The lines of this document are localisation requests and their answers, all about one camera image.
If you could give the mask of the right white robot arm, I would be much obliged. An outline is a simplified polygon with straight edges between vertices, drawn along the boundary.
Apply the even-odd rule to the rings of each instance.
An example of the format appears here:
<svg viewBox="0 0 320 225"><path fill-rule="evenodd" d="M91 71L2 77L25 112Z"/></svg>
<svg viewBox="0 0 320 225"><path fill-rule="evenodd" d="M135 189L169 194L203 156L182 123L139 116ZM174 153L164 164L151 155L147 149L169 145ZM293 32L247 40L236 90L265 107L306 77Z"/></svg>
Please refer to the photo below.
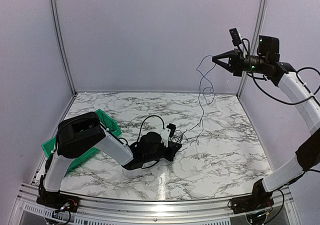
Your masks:
<svg viewBox="0 0 320 225"><path fill-rule="evenodd" d="M250 74L256 83L255 74L263 75L266 80L280 89L288 101L270 95L269 98L296 109L306 124L310 137L298 147L289 161L277 170L256 181L249 195L241 195L230 200L235 213L252 211L273 205L275 191L299 180L307 171L320 162L320 102L299 73L290 63L280 60L280 41L277 37L261 35L255 55L251 54L248 39L241 37L235 28L230 29L233 50L212 57L212 62L239 77Z"/></svg>

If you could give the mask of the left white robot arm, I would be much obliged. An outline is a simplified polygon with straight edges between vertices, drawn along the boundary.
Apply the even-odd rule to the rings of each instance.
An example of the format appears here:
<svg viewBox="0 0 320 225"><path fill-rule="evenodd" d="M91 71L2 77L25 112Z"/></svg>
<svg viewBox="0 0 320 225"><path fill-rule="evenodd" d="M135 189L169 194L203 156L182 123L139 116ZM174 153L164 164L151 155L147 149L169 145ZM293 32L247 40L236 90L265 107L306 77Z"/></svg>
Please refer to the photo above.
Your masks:
<svg viewBox="0 0 320 225"><path fill-rule="evenodd" d="M60 193L62 180L71 163L95 148L128 171L142 169L146 163L161 159L172 162L182 144L171 141L176 131L172 123L163 125L161 132L139 134L131 145L123 143L100 120L96 112L88 112L62 121L58 125L53 149L40 178L38 197L53 208L63 204Z"/></svg>

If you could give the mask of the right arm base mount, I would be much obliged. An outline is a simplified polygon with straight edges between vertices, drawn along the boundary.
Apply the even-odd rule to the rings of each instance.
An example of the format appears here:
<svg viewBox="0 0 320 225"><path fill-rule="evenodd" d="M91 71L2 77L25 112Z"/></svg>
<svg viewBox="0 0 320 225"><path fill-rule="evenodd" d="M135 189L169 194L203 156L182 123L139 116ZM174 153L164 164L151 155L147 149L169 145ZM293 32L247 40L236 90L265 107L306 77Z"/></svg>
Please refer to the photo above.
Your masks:
<svg viewBox="0 0 320 225"><path fill-rule="evenodd" d="M241 214L269 208L274 205L274 200L271 197L259 198L255 200L252 195L234 197L229 200L227 206L233 210L234 214Z"/></svg>

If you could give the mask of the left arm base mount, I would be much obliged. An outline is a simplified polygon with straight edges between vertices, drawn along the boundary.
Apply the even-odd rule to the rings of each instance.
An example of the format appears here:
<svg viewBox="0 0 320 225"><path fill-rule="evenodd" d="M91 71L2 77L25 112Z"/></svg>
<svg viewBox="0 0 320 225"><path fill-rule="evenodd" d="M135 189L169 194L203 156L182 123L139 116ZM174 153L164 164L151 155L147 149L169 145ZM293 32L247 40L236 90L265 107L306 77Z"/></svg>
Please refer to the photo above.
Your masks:
<svg viewBox="0 0 320 225"><path fill-rule="evenodd" d="M69 211L76 213L78 210L80 198L73 195L63 194L59 192L45 192L39 195L36 199L36 203L52 208L60 209L66 203L69 203Z"/></svg>

